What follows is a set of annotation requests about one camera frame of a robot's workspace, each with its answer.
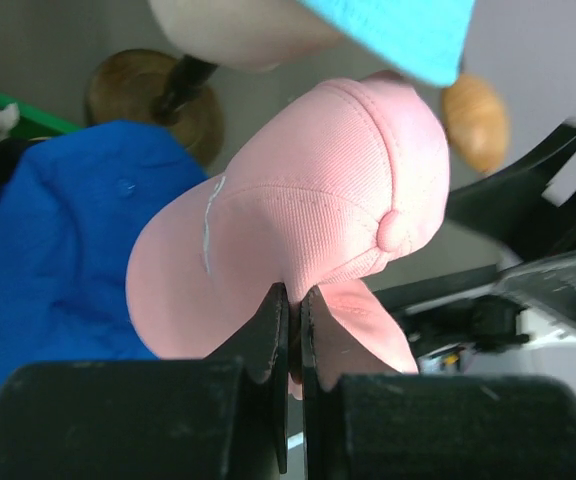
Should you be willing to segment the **blue baseball cap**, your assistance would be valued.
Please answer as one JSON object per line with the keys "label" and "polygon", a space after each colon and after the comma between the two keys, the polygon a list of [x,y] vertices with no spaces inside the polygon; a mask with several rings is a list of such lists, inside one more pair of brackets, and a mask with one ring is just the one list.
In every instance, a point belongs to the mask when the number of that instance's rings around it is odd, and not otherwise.
{"label": "blue baseball cap", "polygon": [[148,360],[125,276],[148,221],[205,173],[164,129],[125,121],[26,146],[0,190],[0,387],[40,361]]}

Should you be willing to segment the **cyan bucket hat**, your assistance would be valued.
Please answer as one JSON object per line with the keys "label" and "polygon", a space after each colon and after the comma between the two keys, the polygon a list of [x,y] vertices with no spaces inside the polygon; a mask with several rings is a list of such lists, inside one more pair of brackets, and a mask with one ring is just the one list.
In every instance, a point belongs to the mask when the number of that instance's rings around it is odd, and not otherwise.
{"label": "cyan bucket hat", "polygon": [[435,87],[459,76],[473,0],[311,0],[326,23],[396,70]]}

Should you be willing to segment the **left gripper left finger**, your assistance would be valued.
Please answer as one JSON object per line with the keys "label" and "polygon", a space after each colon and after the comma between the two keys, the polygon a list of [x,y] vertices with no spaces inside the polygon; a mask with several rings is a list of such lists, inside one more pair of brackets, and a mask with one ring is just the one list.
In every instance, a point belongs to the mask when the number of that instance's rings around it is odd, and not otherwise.
{"label": "left gripper left finger", "polygon": [[289,308],[274,284],[252,317],[206,362],[204,474],[287,469]]}

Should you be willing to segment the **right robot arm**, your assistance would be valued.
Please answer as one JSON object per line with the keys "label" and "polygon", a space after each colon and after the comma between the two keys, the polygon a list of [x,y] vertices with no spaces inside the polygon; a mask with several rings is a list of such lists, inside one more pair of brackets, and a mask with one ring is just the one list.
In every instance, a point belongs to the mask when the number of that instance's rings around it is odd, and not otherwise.
{"label": "right robot arm", "polygon": [[564,122],[521,159],[449,194],[446,217],[495,240],[522,261],[576,250],[576,190],[557,206],[547,184],[576,153],[576,124]]}

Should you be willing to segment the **pink baseball cap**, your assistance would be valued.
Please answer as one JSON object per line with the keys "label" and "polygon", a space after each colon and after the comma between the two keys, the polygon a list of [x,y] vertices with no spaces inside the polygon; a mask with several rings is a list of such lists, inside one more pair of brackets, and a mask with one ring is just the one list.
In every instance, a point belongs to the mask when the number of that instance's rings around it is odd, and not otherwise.
{"label": "pink baseball cap", "polygon": [[389,72],[323,82],[147,223],[127,267],[131,323],[159,358],[203,358],[274,283],[291,307],[318,288],[343,330],[413,373],[364,280],[428,244],[449,177],[443,129],[410,84]]}

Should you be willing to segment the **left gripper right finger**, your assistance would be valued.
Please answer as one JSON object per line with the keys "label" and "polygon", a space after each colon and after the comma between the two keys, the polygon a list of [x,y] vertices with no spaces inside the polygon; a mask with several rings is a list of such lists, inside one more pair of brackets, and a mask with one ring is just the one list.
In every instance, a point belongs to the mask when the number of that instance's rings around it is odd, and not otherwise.
{"label": "left gripper right finger", "polygon": [[319,288],[303,300],[300,320],[305,473],[307,479],[329,479],[326,397],[338,376],[327,358],[334,347],[335,321]]}

